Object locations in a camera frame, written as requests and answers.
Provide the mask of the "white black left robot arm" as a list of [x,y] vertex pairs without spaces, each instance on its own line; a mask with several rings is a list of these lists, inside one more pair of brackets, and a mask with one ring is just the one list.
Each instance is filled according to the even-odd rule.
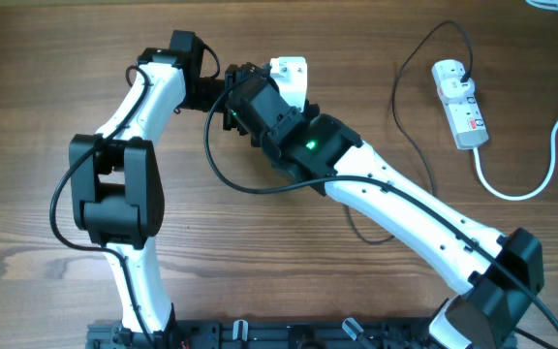
[[175,348],[184,338],[156,252],[165,197],[155,145],[176,109],[209,111],[226,87],[260,70],[247,63],[204,77],[209,50],[191,31],[174,31],[168,48],[146,48],[112,118],[70,142],[74,219],[111,266],[123,307],[113,342],[125,348]]

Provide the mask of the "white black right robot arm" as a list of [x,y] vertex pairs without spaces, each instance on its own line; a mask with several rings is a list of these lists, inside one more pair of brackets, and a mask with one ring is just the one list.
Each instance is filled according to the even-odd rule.
[[414,250],[455,297],[428,332],[446,348],[500,348],[531,305],[540,303],[543,253],[518,228],[506,236],[474,221],[394,170],[337,118],[293,107],[269,78],[251,77],[225,107],[289,190],[310,186],[364,214]]

